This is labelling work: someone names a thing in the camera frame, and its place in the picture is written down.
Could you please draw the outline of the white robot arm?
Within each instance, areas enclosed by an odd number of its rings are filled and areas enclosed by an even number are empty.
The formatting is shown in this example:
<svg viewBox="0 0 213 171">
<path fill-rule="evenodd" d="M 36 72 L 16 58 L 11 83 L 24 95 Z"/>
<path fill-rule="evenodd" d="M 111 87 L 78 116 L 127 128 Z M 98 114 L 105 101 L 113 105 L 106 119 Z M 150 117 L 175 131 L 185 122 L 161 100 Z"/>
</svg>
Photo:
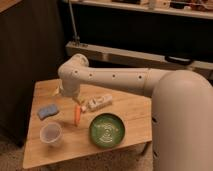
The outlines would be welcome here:
<svg viewBox="0 0 213 171">
<path fill-rule="evenodd" d="M 91 84 L 151 100 L 153 171 L 213 171 L 213 85 L 190 70 L 91 68 L 75 54 L 58 69 L 60 92 Z"/>
</svg>

